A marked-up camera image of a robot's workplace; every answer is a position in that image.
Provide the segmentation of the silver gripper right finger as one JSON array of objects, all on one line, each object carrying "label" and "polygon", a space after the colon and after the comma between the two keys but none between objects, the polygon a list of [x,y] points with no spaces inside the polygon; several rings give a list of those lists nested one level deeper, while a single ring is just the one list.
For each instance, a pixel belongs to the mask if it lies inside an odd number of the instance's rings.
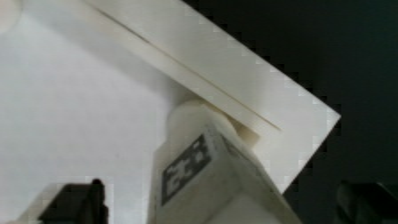
[{"label": "silver gripper right finger", "polygon": [[398,224],[398,184],[340,183],[334,224]]}]

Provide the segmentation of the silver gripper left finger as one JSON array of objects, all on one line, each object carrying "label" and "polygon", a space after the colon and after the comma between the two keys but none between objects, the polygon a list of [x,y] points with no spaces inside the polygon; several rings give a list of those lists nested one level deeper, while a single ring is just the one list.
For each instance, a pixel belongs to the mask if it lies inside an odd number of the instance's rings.
[{"label": "silver gripper left finger", "polygon": [[105,185],[100,179],[89,184],[66,184],[39,215],[43,224],[109,224]]}]

